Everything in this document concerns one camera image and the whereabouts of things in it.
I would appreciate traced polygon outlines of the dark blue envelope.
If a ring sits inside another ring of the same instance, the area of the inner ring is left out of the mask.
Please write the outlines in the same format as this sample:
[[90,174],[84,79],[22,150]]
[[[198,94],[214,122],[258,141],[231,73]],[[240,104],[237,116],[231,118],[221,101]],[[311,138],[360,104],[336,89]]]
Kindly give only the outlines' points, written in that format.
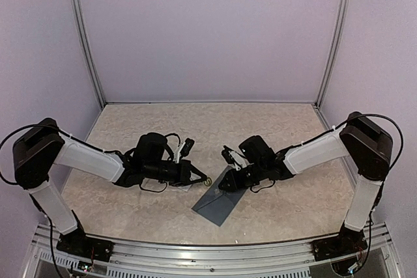
[[245,194],[245,190],[226,192],[219,189],[220,182],[226,172],[232,169],[227,166],[219,177],[212,183],[204,195],[194,204],[192,210],[217,226],[222,226],[235,206]]

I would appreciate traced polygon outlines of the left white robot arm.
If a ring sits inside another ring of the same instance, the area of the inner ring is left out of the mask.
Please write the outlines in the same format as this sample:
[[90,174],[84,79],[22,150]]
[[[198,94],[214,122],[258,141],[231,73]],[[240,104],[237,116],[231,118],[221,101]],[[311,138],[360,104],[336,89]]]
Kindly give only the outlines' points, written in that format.
[[8,136],[20,132],[23,135],[12,146],[14,180],[3,181],[26,190],[77,255],[87,254],[91,240],[82,234],[76,214],[51,182],[49,171],[53,165],[77,169],[122,188],[141,186],[145,179],[173,187],[212,183],[186,159],[194,145],[192,139],[180,141],[172,150],[167,135],[150,132],[142,135],[134,148],[121,152],[102,150],[75,138],[52,118],[18,128]]

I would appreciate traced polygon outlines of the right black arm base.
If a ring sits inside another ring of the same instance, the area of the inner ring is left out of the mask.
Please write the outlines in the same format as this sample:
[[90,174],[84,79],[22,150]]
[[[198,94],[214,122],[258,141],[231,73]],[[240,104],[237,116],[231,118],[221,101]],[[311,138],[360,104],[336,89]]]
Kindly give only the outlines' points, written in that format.
[[343,223],[338,234],[311,243],[315,261],[342,257],[368,248],[364,231],[348,229]]

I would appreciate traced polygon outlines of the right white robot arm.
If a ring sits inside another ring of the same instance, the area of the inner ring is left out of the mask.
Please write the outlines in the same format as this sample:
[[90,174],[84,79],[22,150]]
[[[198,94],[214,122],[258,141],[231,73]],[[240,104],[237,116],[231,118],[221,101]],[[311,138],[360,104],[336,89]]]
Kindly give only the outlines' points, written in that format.
[[378,205],[384,181],[399,160],[399,156],[392,154],[392,136],[374,118],[393,121],[383,115],[354,111],[339,125],[277,152],[259,135],[243,141],[240,152],[225,146],[222,155],[231,169],[218,187],[229,193],[251,189],[265,179],[287,180],[322,163],[350,157],[359,179],[341,226],[343,232],[333,241],[335,251],[346,255],[358,245],[358,233]]

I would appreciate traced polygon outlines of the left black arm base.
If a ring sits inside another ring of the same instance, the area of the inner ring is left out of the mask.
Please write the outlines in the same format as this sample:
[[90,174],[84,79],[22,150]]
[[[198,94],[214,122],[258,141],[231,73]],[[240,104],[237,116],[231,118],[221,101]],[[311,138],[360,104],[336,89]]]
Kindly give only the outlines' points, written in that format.
[[88,236],[79,221],[77,221],[77,228],[74,231],[61,234],[57,242],[58,251],[88,258],[91,261],[109,262],[113,248],[112,241]]

